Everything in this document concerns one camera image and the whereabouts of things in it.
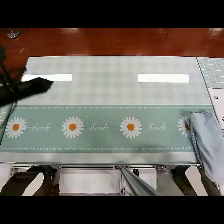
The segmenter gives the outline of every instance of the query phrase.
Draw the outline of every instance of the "checkered tablecloth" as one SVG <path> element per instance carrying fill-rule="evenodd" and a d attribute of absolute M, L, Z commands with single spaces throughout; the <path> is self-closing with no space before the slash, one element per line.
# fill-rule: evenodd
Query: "checkered tablecloth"
<path fill-rule="evenodd" d="M 210 105 L 196 58 L 145 56 L 30 57 L 27 74 L 73 74 L 20 105 Z M 189 84 L 138 83 L 139 73 L 189 74 Z"/>
<path fill-rule="evenodd" d="M 224 58 L 198 57 L 198 64 L 208 88 L 224 88 Z"/>

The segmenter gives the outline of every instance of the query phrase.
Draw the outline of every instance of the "wooden floor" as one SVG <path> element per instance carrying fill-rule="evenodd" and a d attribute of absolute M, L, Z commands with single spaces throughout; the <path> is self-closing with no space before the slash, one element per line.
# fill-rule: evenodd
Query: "wooden floor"
<path fill-rule="evenodd" d="M 173 55 L 224 57 L 223 28 L 20 28 L 9 39 L 0 28 L 9 71 L 26 65 L 30 56 Z"/>

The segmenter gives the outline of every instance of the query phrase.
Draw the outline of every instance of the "white daisy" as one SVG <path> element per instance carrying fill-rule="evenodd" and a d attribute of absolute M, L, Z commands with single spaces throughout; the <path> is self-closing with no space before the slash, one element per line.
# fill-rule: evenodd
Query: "white daisy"
<path fill-rule="evenodd" d="M 8 138 L 17 138 L 21 134 L 23 134 L 23 131 L 25 131 L 27 128 L 25 119 L 21 117 L 15 117 L 11 119 L 10 122 L 8 122 L 6 126 L 6 135 L 8 135 Z"/>
<path fill-rule="evenodd" d="M 123 135 L 126 135 L 126 138 L 135 138 L 141 134 L 140 130 L 142 130 L 142 125 L 138 119 L 134 117 L 126 117 L 123 119 L 120 125 L 120 131 L 123 131 Z"/>
<path fill-rule="evenodd" d="M 71 139 L 82 134 L 83 126 L 83 121 L 78 117 L 69 117 L 63 122 L 62 131 L 66 135 L 66 138 L 70 137 Z"/>
<path fill-rule="evenodd" d="M 185 137 L 191 137 L 191 129 L 189 127 L 188 117 L 182 117 L 178 120 L 178 130 L 182 132 Z"/>

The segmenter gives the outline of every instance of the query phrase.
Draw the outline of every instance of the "orange flower center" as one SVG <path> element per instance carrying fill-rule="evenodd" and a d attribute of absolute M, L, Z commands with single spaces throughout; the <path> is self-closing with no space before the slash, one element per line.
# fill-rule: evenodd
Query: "orange flower center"
<path fill-rule="evenodd" d="M 135 126 L 133 124 L 128 124 L 128 130 L 133 131 L 135 129 Z"/>
<path fill-rule="evenodd" d="M 69 125 L 69 129 L 70 129 L 71 131 L 74 131 L 74 130 L 76 129 L 76 124 L 70 124 L 70 125 Z"/>
<path fill-rule="evenodd" d="M 19 124 L 14 124 L 14 125 L 12 126 L 12 130 L 13 130 L 13 131 L 18 131 L 18 130 L 19 130 Z"/>
<path fill-rule="evenodd" d="M 186 130 L 188 130 L 188 131 L 191 130 L 190 127 L 189 127 L 189 125 L 188 125 L 187 123 L 185 124 L 185 128 L 186 128 Z"/>

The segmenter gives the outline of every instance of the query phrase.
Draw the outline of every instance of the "blue gray towel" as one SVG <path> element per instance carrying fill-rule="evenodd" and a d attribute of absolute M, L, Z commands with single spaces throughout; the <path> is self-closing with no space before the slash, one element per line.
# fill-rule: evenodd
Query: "blue gray towel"
<path fill-rule="evenodd" d="M 196 156 L 205 174 L 219 186 L 224 185 L 224 139 L 214 113 L 192 113 L 190 128 Z"/>

